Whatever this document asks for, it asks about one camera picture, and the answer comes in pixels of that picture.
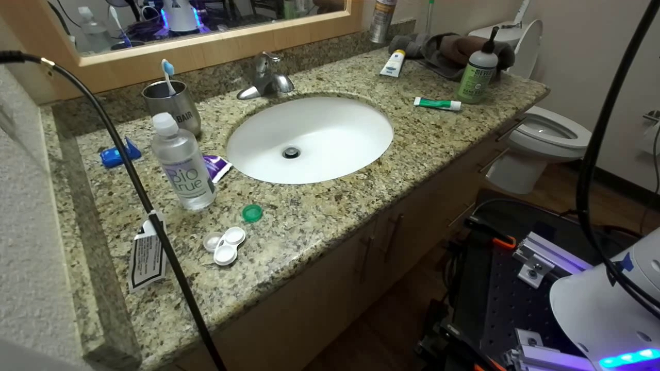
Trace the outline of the clear bottle with white cap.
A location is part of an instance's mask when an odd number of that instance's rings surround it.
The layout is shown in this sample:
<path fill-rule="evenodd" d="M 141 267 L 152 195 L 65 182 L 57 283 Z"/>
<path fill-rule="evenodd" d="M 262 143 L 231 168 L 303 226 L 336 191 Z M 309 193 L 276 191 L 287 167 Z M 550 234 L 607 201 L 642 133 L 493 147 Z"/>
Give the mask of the clear bottle with white cap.
<path fill-rule="evenodd" d="M 158 113 L 151 118 L 155 135 L 153 154 L 184 209 L 205 209 L 214 202 L 216 188 L 194 134 L 179 127 L 174 117 Z"/>

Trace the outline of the green soap pump bottle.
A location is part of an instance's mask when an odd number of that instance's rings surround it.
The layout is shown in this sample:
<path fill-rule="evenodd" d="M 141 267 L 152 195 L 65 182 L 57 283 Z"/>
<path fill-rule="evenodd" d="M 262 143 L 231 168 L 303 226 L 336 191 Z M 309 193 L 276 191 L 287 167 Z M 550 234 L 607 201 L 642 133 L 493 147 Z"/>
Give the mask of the green soap pump bottle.
<path fill-rule="evenodd" d="M 477 104 L 483 98 L 490 80 L 497 71 L 498 56 L 493 52 L 500 28 L 495 26 L 488 41 L 468 59 L 460 80 L 456 99 L 464 104 Z"/>

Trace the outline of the white sink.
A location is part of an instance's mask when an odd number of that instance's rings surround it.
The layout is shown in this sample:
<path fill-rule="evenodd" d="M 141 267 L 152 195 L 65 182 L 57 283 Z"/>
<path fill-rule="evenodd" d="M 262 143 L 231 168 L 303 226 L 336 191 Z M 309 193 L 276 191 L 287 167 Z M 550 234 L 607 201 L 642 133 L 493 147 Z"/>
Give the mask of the white sink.
<path fill-rule="evenodd" d="M 386 115 L 355 99 L 293 99 L 255 113 L 229 136 L 226 155 L 246 176 L 276 184 L 341 178 L 393 141 Z"/>

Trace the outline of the purple and white tube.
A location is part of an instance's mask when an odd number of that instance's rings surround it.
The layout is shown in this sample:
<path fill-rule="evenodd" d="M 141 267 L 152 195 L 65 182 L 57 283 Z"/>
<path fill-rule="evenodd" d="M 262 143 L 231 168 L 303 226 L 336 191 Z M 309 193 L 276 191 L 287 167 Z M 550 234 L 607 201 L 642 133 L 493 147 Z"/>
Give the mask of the purple and white tube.
<path fill-rule="evenodd" d="M 233 168 L 233 165 L 216 155 L 203 155 L 205 166 L 212 183 L 217 184 Z"/>

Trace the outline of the white contact lens case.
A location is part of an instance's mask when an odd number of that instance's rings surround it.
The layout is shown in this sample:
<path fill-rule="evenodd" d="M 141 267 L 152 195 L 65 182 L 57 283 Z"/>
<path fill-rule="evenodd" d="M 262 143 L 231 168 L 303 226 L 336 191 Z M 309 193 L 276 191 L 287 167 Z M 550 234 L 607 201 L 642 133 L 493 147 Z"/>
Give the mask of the white contact lens case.
<path fill-rule="evenodd" d="M 204 237 L 204 248 L 212 252 L 213 261 L 219 266 L 231 265 L 237 258 L 238 247 L 245 241 L 246 232 L 233 226 L 224 233 L 211 232 Z"/>

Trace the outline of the silver tap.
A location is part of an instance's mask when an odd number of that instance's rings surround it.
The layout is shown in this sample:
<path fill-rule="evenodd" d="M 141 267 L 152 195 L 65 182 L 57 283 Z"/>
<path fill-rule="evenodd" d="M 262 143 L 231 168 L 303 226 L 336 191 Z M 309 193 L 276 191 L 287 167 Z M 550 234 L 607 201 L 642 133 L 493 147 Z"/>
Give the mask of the silver tap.
<path fill-rule="evenodd" d="M 269 95 L 293 92 L 295 87 L 287 75 L 273 71 L 273 65 L 282 60 L 271 52 L 260 52 L 254 57 L 254 78 L 252 85 L 238 92 L 238 99 L 263 98 Z"/>

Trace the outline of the green and white toothpaste tube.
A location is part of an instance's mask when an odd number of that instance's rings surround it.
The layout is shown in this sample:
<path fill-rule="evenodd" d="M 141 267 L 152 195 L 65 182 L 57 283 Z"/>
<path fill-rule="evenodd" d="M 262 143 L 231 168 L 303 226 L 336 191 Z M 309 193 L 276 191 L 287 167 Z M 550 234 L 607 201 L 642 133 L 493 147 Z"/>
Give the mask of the green and white toothpaste tube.
<path fill-rule="evenodd" d="M 415 107 L 429 108 L 429 109 L 442 110 L 448 112 L 459 112 L 462 103 L 460 101 L 450 100 L 450 99 L 426 99 L 426 98 L 416 97 L 414 99 L 413 105 Z"/>

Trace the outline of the white tube with blue cap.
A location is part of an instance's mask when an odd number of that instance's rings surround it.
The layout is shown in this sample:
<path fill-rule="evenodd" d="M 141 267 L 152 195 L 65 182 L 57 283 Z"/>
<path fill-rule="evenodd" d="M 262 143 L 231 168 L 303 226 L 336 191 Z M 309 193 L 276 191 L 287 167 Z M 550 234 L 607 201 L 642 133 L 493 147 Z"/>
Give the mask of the white tube with blue cap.
<path fill-rule="evenodd" d="M 382 68 L 379 75 L 384 77 L 398 78 L 401 73 L 403 63 L 405 61 L 406 52 L 402 49 L 397 49 L 391 54 L 386 65 Z"/>

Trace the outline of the grey towel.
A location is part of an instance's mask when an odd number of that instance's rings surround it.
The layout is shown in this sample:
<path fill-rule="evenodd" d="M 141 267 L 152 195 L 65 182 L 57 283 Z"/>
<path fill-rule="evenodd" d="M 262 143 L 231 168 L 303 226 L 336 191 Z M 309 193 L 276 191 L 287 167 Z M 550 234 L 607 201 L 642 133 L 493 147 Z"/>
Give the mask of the grey towel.
<path fill-rule="evenodd" d="M 387 52 L 393 54 L 395 50 L 402 49 L 406 52 L 405 59 L 418 60 L 423 66 L 434 71 L 441 77 L 460 82 L 466 65 L 457 65 L 441 56 L 438 51 L 440 42 L 445 35 L 457 35 L 457 33 L 447 32 L 440 35 L 413 33 L 412 35 L 397 35 L 391 40 Z M 493 52 L 498 56 L 498 65 L 497 71 L 490 82 L 500 78 L 501 72 L 513 66 L 516 61 L 514 48 L 505 42 L 495 41 Z"/>

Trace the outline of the silver metal cup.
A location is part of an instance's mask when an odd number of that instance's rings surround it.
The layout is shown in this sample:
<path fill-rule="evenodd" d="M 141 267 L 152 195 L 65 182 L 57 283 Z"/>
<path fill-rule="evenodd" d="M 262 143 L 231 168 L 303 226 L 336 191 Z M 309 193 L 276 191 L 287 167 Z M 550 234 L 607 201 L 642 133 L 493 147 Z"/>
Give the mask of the silver metal cup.
<path fill-rule="evenodd" d="M 146 86 L 141 92 L 150 116 L 169 113 L 179 128 L 195 137 L 201 135 L 201 116 L 186 83 L 179 80 L 159 81 Z"/>

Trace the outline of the silver spray can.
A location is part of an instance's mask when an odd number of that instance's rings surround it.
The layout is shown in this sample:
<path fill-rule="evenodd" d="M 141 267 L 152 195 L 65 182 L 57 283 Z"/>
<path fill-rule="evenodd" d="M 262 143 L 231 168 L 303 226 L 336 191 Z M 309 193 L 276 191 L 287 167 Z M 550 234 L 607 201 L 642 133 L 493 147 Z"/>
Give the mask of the silver spray can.
<path fill-rule="evenodd" d="M 376 0 L 369 28 L 369 40 L 373 44 L 385 44 L 389 26 L 398 0 Z"/>

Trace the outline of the wood framed mirror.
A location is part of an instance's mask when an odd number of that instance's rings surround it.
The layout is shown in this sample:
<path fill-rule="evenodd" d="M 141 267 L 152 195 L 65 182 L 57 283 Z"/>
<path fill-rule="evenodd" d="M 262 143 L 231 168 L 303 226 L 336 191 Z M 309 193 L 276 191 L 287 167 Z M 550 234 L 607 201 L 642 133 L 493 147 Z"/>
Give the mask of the wood framed mirror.
<path fill-rule="evenodd" d="M 345 0 L 345 10 L 338 12 L 83 57 L 56 24 L 46 0 L 0 0 L 0 19 L 21 50 L 63 66 L 94 93 L 161 78 L 163 59 L 177 72 L 188 72 L 261 51 L 274 52 L 356 33 L 362 29 L 362 14 L 359 0 Z"/>

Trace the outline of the brown towel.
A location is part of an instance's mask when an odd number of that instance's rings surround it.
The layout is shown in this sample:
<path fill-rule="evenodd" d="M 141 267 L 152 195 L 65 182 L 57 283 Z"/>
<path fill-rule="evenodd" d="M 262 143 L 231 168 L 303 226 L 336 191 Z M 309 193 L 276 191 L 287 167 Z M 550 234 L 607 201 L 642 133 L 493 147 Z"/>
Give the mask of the brown towel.
<path fill-rule="evenodd" d="M 488 39 L 480 36 L 443 36 L 438 51 L 441 56 L 456 63 L 457 65 L 467 65 L 469 57 L 482 49 Z"/>

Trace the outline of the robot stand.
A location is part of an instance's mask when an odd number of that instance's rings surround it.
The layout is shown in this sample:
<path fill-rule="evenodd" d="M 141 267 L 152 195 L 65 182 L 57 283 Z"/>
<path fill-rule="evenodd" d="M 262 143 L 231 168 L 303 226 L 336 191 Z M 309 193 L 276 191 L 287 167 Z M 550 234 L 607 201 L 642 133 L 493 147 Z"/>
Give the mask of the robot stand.
<path fill-rule="evenodd" d="M 445 268 L 449 301 L 431 301 L 415 346 L 423 371 L 600 371 L 563 332 L 550 301 L 554 282 L 599 264 L 660 318 L 658 300 L 614 264 L 646 235 L 594 227 L 594 249 L 578 221 L 509 197 L 481 202 L 464 226 L 468 236 L 450 248 Z"/>

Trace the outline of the white and blue toothbrush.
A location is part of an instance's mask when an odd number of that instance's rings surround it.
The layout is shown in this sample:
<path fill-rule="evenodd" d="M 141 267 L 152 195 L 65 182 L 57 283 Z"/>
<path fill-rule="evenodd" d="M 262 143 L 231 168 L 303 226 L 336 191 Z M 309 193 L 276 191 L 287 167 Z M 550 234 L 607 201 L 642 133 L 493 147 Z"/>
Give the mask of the white and blue toothbrush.
<path fill-rule="evenodd" d="M 171 77 L 175 73 L 174 66 L 167 59 L 162 60 L 161 66 L 164 75 L 164 80 L 168 88 L 168 96 L 174 96 L 176 94 L 176 91 L 171 82 Z"/>

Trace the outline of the white paper tag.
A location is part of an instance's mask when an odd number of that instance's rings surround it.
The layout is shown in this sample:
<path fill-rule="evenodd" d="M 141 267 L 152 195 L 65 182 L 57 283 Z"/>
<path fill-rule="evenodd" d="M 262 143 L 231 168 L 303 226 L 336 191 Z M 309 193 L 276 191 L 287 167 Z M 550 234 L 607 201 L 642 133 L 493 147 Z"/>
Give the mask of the white paper tag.
<path fill-rule="evenodd" d="M 130 249 L 127 284 L 130 293 L 162 280 L 167 274 L 168 259 L 151 220 L 143 221 Z"/>

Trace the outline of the white toilet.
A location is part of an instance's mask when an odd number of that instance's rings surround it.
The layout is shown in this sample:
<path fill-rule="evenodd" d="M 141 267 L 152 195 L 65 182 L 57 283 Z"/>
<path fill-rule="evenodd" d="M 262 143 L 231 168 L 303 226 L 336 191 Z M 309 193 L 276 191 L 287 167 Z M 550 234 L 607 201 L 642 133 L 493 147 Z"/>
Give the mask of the white toilet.
<path fill-rule="evenodd" d="M 496 40 L 511 45 L 516 54 L 515 64 L 506 71 L 530 78 L 540 53 L 542 20 L 497 26 L 500 30 Z M 533 106 L 522 115 L 526 116 L 524 122 L 504 141 L 509 152 L 483 173 L 493 185 L 515 194 L 532 192 L 549 163 L 582 158 L 591 139 L 591 131 L 550 110 Z"/>

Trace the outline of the blue plastic floss holder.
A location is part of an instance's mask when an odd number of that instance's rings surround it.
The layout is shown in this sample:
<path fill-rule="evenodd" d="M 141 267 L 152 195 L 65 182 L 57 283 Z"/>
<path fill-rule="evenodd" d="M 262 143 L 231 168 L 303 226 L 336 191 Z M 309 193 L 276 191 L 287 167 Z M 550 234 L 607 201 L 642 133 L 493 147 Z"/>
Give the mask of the blue plastic floss holder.
<path fill-rule="evenodd" d="M 125 137 L 125 152 L 127 153 L 130 160 L 136 160 L 137 158 L 142 157 L 142 152 L 137 148 L 137 146 L 129 139 Z M 102 150 L 99 153 L 101 158 L 101 163 L 106 168 L 113 168 L 123 164 L 123 158 L 120 155 L 119 150 L 116 147 Z"/>

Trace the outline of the toilet paper holder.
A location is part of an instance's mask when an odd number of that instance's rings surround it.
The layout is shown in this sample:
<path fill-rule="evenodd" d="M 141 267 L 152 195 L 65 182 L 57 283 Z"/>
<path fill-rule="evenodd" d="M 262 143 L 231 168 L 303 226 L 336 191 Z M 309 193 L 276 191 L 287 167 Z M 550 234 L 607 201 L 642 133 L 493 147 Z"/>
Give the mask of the toilet paper holder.
<path fill-rule="evenodd" d="M 652 155 L 654 151 L 658 151 L 655 136 L 660 130 L 660 110 L 651 110 L 642 117 L 646 125 L 646 131 L 643 133 L 639 149 Z"/>

